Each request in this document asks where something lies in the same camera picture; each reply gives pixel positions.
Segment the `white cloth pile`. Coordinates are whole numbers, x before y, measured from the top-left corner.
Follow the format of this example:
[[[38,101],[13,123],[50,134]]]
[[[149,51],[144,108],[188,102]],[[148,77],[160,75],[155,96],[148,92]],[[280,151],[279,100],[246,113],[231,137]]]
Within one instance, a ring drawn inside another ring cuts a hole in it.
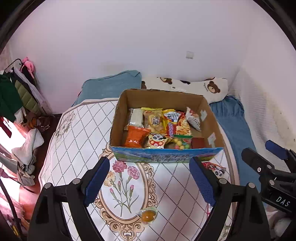
[[[26,136],[26,140],[21,147],[13,148],[12,154],[17,161],[16,174],[18,181],[23,186],[34,186],[34,175],[36,156],[34,151],[36,148],[44,144],[44,139],[37,128],[31,129]]]

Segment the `clothes rack with garments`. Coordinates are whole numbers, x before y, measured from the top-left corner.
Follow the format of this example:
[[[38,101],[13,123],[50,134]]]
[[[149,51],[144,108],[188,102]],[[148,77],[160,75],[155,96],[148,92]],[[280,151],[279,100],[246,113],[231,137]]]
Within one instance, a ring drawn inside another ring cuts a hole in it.
[[[35,66],[25,57],[16,59],[1,71],[1,130],[10,138],[7,122],[16,124],[23,132],[37,128],[41,133],[50,128],[51,112],[48,102],[37,88]]]

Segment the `cranberry oat cookie packet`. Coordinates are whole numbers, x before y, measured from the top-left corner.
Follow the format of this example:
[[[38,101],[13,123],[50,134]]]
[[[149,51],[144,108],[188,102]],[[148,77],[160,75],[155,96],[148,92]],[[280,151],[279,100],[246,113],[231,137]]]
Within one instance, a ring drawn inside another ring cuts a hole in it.
[[[187,122],[197,131],[201,132],[201,122],[200,117],[197,113],[187,107],[185,114]]]

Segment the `cardboard milk box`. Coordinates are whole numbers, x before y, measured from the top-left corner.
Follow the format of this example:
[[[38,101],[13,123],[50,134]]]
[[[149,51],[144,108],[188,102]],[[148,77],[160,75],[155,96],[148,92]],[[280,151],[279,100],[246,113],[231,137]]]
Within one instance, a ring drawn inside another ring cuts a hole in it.
[[[109,145],[118,161],[151,163],[210,160],[225,148],[205,97],[153,89],[122,92]]]

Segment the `green candy bag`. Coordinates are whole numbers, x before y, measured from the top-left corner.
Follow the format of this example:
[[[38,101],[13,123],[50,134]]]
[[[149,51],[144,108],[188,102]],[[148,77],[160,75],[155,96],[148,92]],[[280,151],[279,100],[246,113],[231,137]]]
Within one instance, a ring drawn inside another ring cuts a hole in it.
[[[172,139],[173,148],[176,150],[191,149],[192,138],[193,136],[174,135]]]

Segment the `braised egg clear packet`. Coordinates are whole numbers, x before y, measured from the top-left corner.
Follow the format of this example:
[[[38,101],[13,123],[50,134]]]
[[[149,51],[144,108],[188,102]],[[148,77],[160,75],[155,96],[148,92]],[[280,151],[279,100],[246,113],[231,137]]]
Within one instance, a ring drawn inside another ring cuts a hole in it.
[[[141,209],[137,216],[144,225],[152,224],[158,216],[158,209],[155,206]]]

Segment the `orange foil snack bag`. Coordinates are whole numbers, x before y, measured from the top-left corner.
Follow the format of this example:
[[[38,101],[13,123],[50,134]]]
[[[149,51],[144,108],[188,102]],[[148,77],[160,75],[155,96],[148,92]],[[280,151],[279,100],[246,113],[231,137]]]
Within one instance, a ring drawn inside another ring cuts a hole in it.
[[[128,126],[125,147],[142,148],[144,140],[149,136],[151,130],[148,128],[140,128],[137,126]]]

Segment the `white remote control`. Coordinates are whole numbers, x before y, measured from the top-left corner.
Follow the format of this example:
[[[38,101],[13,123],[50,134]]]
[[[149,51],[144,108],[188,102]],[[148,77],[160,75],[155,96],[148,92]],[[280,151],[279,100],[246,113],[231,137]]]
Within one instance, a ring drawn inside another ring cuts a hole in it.
[[[171,89],[173,91],[180,91],[180,92],[186,92],[187,90],[183,89],[183,88],[180,88],[180,87],[175,87],[175,86],[172,86]]]

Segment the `orange panda sunflower seed bag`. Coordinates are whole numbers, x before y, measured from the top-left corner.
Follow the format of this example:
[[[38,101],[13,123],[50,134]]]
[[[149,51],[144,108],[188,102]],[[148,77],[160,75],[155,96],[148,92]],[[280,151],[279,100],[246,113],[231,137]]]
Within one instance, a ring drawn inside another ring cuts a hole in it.
[[[211,170],[217,178],[223,178],[224,174],[226,172],[226,168],[222,167],[220,165],[214,164],[210,161],[204,161],[202,162],[203,166],[208,169]]]

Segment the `bear print pillow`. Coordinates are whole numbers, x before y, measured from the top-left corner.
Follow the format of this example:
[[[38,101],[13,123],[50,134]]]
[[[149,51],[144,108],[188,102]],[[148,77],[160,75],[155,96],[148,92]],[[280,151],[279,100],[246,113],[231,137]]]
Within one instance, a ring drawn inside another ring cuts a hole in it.
[[[198,82],[189,82],[166,77],[147,77],[142,80],[142,89],[173,91],[172,86],[187,90],[185,93],[202,95],[208,103],[222,101],[228,93],[226,78],[209,78]]]

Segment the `yellow biscuit bag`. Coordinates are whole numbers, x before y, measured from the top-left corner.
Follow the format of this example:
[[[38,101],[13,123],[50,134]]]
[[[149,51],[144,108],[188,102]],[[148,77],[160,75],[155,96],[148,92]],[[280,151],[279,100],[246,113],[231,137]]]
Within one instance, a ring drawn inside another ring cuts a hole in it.
[[[164,134],[166,129],[163,125],[162,108],[141,108],[144,116],[144,127],[151,130],[151,133]]]

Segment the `teal blue pillow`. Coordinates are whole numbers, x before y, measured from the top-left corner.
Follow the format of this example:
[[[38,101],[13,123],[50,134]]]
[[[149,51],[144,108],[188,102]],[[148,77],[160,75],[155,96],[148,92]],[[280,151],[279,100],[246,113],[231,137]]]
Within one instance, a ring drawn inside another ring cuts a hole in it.
[[[141,89],[142,75],[137,70],[128,70],[112,76],[86,80],[72,106],[87,99],[117,98],[126,89]]]

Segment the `instant noodle packet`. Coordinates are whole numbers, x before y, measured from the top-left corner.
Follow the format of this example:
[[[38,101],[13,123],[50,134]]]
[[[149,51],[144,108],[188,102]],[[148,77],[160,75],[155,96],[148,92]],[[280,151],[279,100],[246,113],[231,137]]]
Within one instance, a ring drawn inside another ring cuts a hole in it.
[[[176,111],[175,109],[163,110],[163,125],[166,129],[166,135],[171,138],[174,135],[192,136],[191,128],[183,111]]]

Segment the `yellow panda snack bag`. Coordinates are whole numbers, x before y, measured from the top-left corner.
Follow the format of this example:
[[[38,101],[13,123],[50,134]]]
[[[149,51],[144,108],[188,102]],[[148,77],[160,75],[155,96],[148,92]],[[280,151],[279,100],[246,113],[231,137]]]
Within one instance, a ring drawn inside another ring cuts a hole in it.
[[[148,136],[146,148],[147,149],[164,149],[165,145],[172,140],[171,137],[166,135],[151,133]]]

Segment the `white cake packet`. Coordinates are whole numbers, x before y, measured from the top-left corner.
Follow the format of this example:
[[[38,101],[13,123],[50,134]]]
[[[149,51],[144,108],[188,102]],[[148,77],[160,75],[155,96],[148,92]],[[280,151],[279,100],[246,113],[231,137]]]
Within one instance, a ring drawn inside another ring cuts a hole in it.
[[[124,130],[127,131],[129,126],[144,128],[143,110],[141,108],[130,108],[127,125]]]

